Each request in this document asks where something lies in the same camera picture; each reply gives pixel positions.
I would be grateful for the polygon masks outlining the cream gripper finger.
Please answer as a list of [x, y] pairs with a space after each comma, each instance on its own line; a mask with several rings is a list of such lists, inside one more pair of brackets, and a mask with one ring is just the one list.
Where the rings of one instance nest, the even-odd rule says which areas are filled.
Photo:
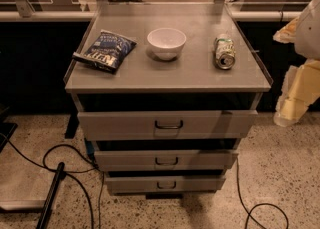
[[282, 27], [280, 30], [278, 30], [273, 35], [273, 40], [284, 44], [294, 43], [296, 39], [296, 29], [298, 20], [299, 18], [296, 17], [289, 23], [287, 23], [284, 27]]

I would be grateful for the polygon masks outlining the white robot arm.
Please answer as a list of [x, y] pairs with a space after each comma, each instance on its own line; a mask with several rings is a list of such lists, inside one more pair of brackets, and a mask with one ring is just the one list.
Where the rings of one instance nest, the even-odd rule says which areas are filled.
[[297, 123], [320, 98], [320, 0], [312, 0], [273, 39], [293, 43], [295, 52], [306, 59], [299, 67], [289, 67], [276, 104], [274, 123], [287, 127]]

